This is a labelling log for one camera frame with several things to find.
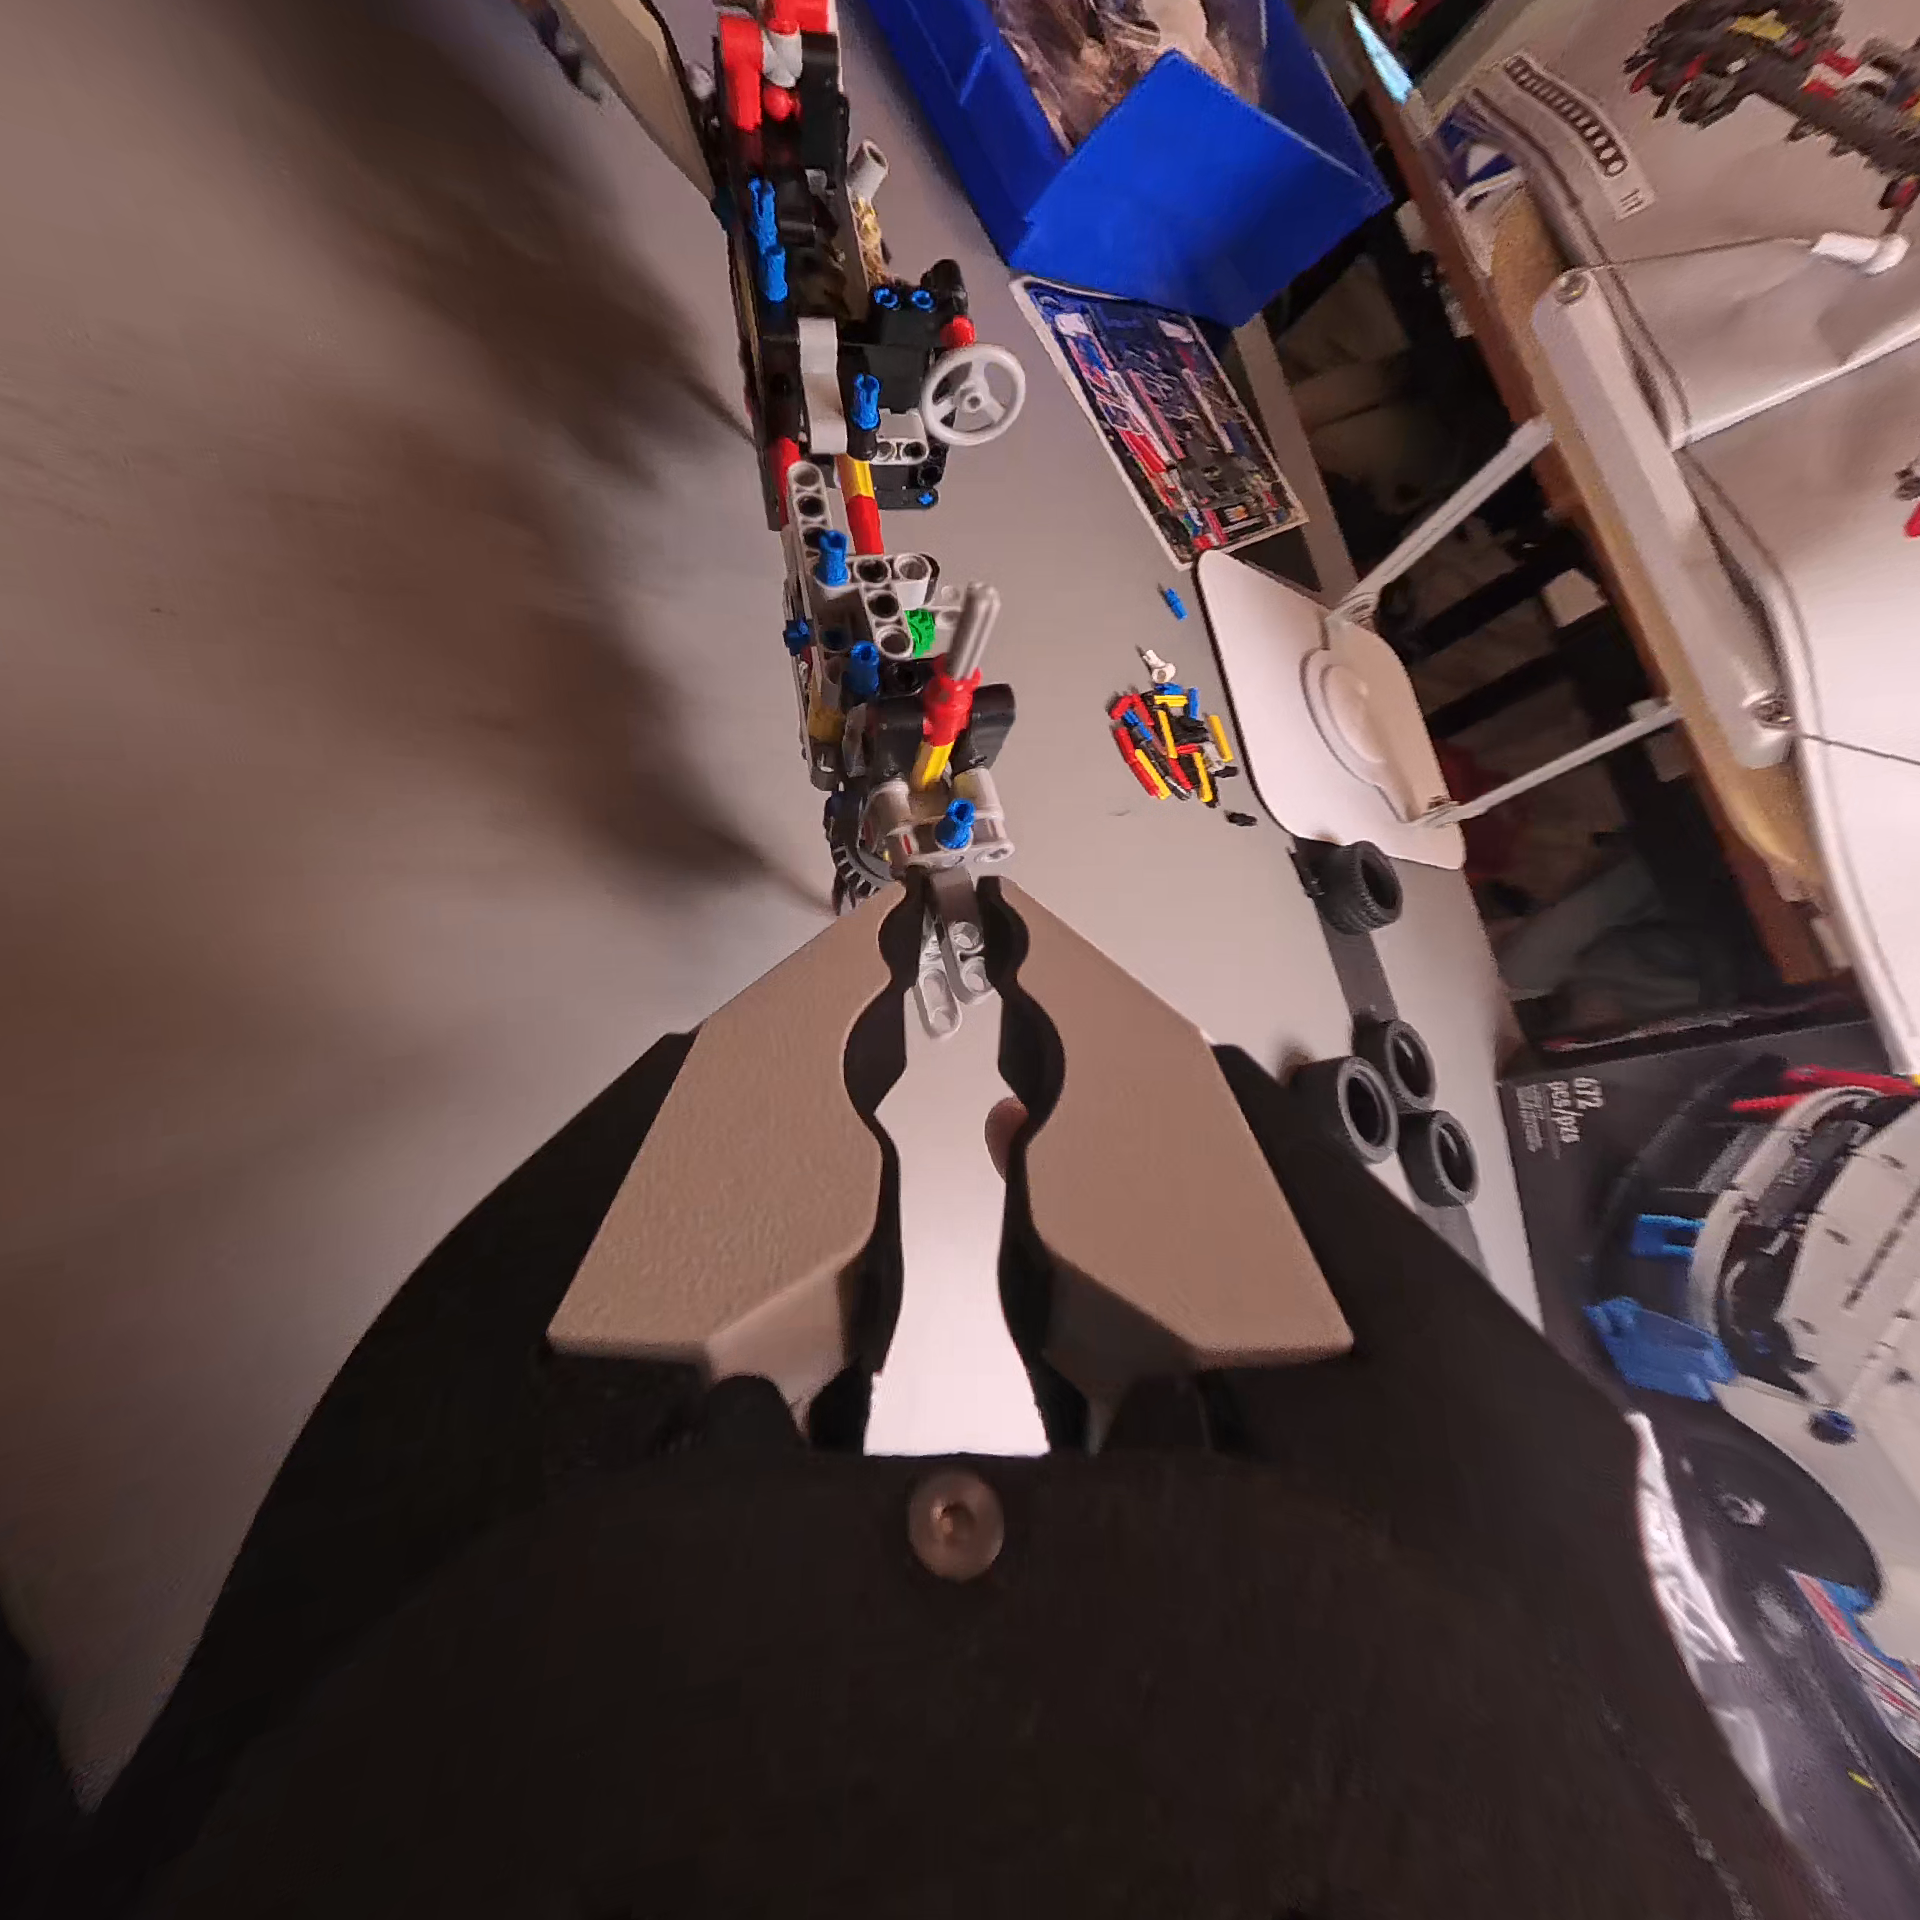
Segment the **colourful sticker sheet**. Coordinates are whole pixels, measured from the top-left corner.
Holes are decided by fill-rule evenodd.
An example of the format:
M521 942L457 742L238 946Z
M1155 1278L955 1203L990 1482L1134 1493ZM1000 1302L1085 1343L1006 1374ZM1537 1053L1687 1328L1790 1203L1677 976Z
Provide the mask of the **colourful sticker sheet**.
M1308 514L1200 319L1016 274L1010 293L1167 566L1299 532Z

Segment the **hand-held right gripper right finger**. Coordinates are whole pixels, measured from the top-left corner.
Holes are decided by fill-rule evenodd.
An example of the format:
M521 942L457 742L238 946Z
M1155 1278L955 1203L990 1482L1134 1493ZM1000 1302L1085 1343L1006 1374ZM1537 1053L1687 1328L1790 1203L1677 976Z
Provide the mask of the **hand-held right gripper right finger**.
M1340 1360L1356 1337L1207 1037L1016 882L978 884L1000 995L1000 1306L1042 1420L1146 1383Z

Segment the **white book stand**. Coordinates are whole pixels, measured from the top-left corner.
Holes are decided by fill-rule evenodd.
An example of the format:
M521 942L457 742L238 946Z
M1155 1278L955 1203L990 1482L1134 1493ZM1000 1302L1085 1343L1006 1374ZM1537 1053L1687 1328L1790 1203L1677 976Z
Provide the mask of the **white book stand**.
M1495 215L1479 334L1519 361L1504 446L1339 599L1207 552L1200 615L1248 781L1297 843L1463 869L1389 581L1548 465L1652 676L1652 705L1548 763L1677 729L1781 898L1830 929L1888 1029L1916 1027L1916 258L1827 228L1677 248L1537 162Z

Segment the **empty clear plastic bag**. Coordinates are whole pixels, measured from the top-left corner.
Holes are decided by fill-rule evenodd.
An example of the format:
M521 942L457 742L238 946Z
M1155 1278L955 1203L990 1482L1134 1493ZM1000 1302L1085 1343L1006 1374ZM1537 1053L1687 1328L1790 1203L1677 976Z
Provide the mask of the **empty clear plastic bag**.
M1666 1458L1657 1450L1652 1420L1638 1412L1630 1412L1621 1423L1633 1433L1634 1450L1634 1524L1638 1524L1638 1548L1646 1565L1646 1582L1652 1587L1654 1608L1669 1628L1669 1641L1677 1649L1677 1660L1692 1680L1706 1722L1714 1723L1718 1756L1726 1756L1723 1723L1721 1723L1721 1703L1706 1685L1714 1668L1721 1667L1721 1617L1714 1596L1706 1593L1684 1540L1684 1524L1677 1505L1670 1500Z

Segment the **pile of small lego pins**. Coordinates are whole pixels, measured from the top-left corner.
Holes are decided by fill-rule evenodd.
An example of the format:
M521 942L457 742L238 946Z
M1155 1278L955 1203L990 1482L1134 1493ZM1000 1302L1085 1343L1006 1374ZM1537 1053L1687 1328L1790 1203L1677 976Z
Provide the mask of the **pile of small lego pins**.
M1225 790L1241 781L1227 721L1204 705L1196 685L1177 679L1125 685L1110 696L1105 731L1149 802L1216 809Z

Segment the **black lego set box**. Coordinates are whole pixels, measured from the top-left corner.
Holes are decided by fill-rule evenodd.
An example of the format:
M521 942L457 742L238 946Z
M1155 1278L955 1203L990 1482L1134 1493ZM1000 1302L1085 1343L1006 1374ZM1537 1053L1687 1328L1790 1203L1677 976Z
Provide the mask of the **black lego set box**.
M1866 1024L1502 1083L1548 1338L1652 1420L1723 1741L1840 1916L1916 1916L1916 1076Z

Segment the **blue plastic bin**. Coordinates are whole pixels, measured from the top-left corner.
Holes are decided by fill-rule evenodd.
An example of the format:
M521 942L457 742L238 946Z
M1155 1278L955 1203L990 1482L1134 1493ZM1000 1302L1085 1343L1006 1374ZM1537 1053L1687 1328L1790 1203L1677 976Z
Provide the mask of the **blue plastic bin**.
M1260 104L1164 56L1069 155L985 3L867 12L1016 274L1241 328L1389 202L1289 3Z

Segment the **black rubber lego tire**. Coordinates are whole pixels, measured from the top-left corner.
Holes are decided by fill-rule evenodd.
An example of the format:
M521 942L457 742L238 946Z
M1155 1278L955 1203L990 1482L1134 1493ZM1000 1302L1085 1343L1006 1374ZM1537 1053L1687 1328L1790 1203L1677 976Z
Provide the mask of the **black rubber lego tire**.
M1455 1212L1479 1192L1479 1158L1466 1128L1446 1110L1401 1116L1403 1179L1426 1209Z
M1418 1116L1435 1106L1435 1066L1422 1037L1403 1020L1357 1020L1356 1057L1369 1061L1396 1115Z
M1301 1116L1356 1164L1382 1166L1396 1158L1401 1103L1372 1061L1340 1056L1301 1066L1286 1090Z
M1308 866L1314 912L1336 934L1372 937L1401 921L1401 876L1373 843L1321 846Z

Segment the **clear bags of lego pieces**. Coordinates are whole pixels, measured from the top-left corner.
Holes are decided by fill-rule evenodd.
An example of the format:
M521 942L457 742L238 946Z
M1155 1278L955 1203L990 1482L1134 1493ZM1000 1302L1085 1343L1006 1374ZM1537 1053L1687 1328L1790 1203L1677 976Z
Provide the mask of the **clear bags of lego pieces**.
M985 3L1057 143L1069 155L1177 56L1260 104L1266 3Z

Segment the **lego car chassis assembly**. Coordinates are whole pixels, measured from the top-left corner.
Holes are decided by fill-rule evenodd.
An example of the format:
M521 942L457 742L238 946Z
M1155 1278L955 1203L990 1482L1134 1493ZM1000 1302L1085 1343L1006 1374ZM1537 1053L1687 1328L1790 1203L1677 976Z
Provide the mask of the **lego car chassis assembly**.
M908 538L945 462L1010 434L1024 369L976 334L952 258L895 263L876 206L887 164L853 140L834 3L714 3L710 63L696 133L831 908L887 884L921 901L918 1017L951 1040L990 995L976 879L1016 848L993 773L1016 693L985 671L1000 593Z

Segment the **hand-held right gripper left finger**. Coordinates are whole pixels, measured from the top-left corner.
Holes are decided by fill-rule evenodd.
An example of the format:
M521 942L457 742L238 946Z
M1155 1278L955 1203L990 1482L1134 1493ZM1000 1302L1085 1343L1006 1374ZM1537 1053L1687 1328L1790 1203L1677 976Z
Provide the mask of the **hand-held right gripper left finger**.
M881 1143L846 1053L897 1011L881 931L904 905L878 892L700 1024L549 1319L555 1356L760 1380L797 1415L853 1366Z

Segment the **lego instruction booklet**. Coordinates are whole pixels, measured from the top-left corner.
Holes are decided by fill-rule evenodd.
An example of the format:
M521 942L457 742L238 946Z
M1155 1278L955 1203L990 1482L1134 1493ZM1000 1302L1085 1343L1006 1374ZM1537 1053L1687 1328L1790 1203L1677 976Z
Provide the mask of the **lego instruction booklet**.
M1440 132L1721 803L1916 1070L1916 3L1532 7Z

